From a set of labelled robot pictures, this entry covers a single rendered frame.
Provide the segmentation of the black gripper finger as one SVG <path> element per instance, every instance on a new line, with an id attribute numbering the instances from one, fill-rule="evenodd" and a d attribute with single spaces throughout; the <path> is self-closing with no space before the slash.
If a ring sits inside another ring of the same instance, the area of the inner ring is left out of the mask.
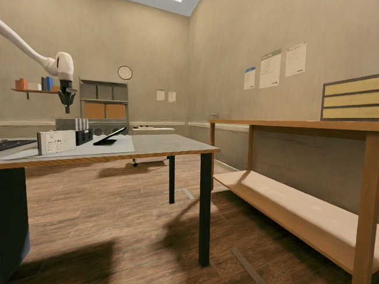
<path id="1" fill-rule="evenodd" d="M 75 97 L 76 93 L 70 93 L 68 92 L 68 95 L 67 95 L 67 98 L 68 98 L 68 106 L 70 107 L 71 104 L 73 104 L 73 100 L 74 100 L 74 97 Z M 70 99 L 70 96 L 71 96 L 71 99 Z"/>
<path id="2" fill-rule="evenodd" d="M 69 106 L 68 106 L 68 98 L 67 98 L 67 91 L 65 90 L 65 95 L 62 95 L 61 90 L 57 91 L 59 98 L 61 100 L 61 103 L 65 106 L 65 112 L 66 114 L 69 114 Z M 64 96 L 64 97 L 63 97 Z"/>

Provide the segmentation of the grey flat mat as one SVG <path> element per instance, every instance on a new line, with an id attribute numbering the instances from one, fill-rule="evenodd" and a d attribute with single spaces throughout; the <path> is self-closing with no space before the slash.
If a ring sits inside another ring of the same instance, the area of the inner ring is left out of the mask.
<path id="1" fill-rule="evenodd" d="M 0 158 L 0 160 L 13 160 L 13 159 L 32 159 L 42 157 L 61 157 L 61 156 L 79 156 L 79 155 L 98 155 L 108 153 L 127 153 L 135 152 L 134 144 L 131 136 L 112 136 L 96 145 L 95 142 L 104 138 L 105 136 L 94 136 L 93 140 L 76 146 L 76 150 L 67 152 L 55 153 L 51 155 L 39 156 L 37 148 L 25 150 L 14 155 Z"/>

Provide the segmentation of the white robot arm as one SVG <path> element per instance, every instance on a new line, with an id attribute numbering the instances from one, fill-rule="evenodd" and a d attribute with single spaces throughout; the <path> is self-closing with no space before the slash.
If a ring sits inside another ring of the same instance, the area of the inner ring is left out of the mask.
<path id="1" fill-rule="evenodd" d="M 50 75 L 58 76 L 58 80 L 68 80 L 73 82 L 73 60 L 69 54 L 65 52 L 58 52 L 56 59 L 43 57 L 29 47 L 12 29 L 1 21 L 0 34 L 7 38 L 30 58 L 38 62 Z"/>

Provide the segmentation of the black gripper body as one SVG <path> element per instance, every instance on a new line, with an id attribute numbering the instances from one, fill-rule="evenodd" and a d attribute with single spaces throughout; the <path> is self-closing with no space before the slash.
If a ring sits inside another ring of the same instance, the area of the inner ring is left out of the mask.
<path id="1" fill-rule="evenodd" d="M 72 88 L 72 82 L 71 81 L 60 80 L 59 83 L 60 83 L 60 90 L 61 90 L 61 92 L 62 92 L 63 95 L 65 95 L 66 87 L 71 87 Z"/>

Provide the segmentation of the white hard drive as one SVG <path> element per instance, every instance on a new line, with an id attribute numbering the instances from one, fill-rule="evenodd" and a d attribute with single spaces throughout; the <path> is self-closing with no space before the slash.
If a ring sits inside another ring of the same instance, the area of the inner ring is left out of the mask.
<path id="1" fill-rule="evenodd" d="M 37 132 L 38 155 L 76 150 L 75 130 Z"/>

